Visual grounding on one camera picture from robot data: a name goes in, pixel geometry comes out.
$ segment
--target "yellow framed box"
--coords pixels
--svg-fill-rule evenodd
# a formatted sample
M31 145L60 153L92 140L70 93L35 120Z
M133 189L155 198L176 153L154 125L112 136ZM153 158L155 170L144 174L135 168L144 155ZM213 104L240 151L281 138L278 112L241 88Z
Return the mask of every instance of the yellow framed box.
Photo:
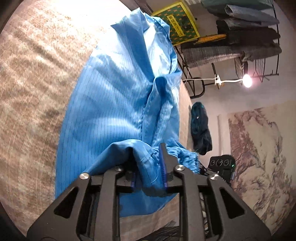
M170 39L174 46L200 37L195 19L183 0L152 13L152 16L160 17L170 26Z

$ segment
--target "triangular cutout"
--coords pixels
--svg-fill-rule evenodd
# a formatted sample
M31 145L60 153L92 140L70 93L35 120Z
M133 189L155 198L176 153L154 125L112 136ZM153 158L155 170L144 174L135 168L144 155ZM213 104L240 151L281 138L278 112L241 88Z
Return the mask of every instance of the triangular cutout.
M220 189L227 215L230 219L244 214L244 209L233 199L233 197L223 188Z
M71 192L64 198L63 201L55 208L54 214L63 218L69 218L76 200L78 193L78 187L75 187Z

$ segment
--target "black control box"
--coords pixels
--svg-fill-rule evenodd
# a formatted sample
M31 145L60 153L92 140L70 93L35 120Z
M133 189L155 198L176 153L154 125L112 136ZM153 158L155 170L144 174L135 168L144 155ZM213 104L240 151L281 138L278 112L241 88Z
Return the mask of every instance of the black control box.
M235 159L231 155L212 156L208 169L219 174L230 184L235 175Z

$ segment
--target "silver screw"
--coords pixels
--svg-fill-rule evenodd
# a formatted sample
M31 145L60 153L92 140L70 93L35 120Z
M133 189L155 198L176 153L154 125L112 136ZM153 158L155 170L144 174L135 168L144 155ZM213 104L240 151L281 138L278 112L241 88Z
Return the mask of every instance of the silver screw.
M115 170L118 171L118 172L120 172L120 171L123 170L123 167L122 167L122 166L116 166L116 167L115 167Z
M176 169L177 171L184 171L185 167L184 167L183 165L176 165L176 166L175 166L175 169Z
M210 175L210 179L212 180L217 180L219 178L219 175L218 174L212 174Z
M89 174L84 172L79 175L79 178L82 180L89 179Z

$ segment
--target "blue garment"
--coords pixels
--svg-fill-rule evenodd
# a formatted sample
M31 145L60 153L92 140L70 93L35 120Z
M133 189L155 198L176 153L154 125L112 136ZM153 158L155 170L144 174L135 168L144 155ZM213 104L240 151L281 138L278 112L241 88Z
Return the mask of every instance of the blue garment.
M70 98L57 151L56 197L80 173L100 174L124 163L132 149L139 169L136 192L120 196L120 215L162 208L172 196L163 196L160 143L166 142L180 163L199 171L197 154L175 141L180 79L164 21L137 9L112 25Z

